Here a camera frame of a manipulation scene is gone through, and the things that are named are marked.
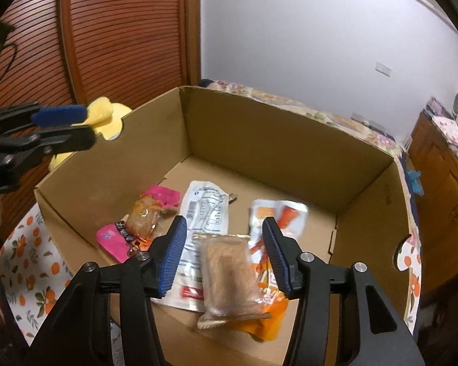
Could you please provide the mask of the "orange chicken feet snack pack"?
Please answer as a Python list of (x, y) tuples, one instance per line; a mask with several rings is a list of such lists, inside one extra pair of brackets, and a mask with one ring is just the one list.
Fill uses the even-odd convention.
[(231, 328), (244, 331), (260, 341), (277, 338), (289, 300), (279, 289), (277, 277), (279, 269), (273, 266), (276, 249), (267, 249), (265, 240), (265, 220), (274, 218), (279, 230), (285, 236), (298, 240), (304, 233), (308, 217), (308, 207), (290, 200), (254, 200), (249, 216), (249, 249), (251, 262), (256, 273), (256, 281), (261, 295), (265, 319), (236, 321)]

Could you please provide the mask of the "clear tan tofu snack pack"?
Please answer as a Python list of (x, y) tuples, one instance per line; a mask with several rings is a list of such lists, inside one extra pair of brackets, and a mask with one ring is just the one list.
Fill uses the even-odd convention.
[(265, 319), (248, 235), (218, 235), (198, 243), (204, 313), (197, 327), (209, 330), (236, 321)]

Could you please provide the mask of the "silver white snack pack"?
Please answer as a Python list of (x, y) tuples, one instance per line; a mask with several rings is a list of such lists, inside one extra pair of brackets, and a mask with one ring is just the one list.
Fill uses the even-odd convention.
[(198, 243), (201, 238), (227, 235), (230, 195), (215, 183), (190, 183), (180, 207), (187, 222), (187, 238), (172, 288), (154, 302), (185, 311), (204, 311), (202, 267)]

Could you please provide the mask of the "orange print tablecloth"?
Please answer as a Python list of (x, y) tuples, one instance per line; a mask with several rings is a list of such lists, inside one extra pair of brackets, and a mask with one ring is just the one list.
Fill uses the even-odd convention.
[(0, 251), (5, 298), (27, 344), (35, 339), (72, 276), (38, 205), (34, 205)]

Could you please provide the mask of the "yellow cushion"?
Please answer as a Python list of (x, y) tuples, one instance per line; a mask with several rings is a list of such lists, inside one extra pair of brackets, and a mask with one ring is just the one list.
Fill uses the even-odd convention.
[(88, 105), (87, 119), (83, 124), (90, 126), (96, 135), (111, 141), (121, 134), (123, 118), (131, 112), (132, 109), (122, 103), (100, 97)]

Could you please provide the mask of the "pink snack pack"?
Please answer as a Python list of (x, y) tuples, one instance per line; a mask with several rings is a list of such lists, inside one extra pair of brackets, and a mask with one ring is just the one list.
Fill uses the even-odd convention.
[(96, 242), (117, 262), (147, 251), (157, 236), (161, 236), (164, 221), (177, 214), (180, 192), (153, 185), (140, 195), (130, 212), (120, 221), (102, 227)]

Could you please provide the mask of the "wooden louvred door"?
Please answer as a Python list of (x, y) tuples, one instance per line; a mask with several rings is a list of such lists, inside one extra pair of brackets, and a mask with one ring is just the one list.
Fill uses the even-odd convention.
[(0, 108), (134, 108), (200, 79), (200, 0), (0, 0), (0, 23)]

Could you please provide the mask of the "wooden sideboard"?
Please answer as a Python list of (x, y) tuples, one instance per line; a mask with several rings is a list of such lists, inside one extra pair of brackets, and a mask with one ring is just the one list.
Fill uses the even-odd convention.
[(458, 275), (458, 159), (425, 113), (415, 124), (408, 154), (421, 173), (423, 195), (416, 203), (422, 290), (430, 294)]

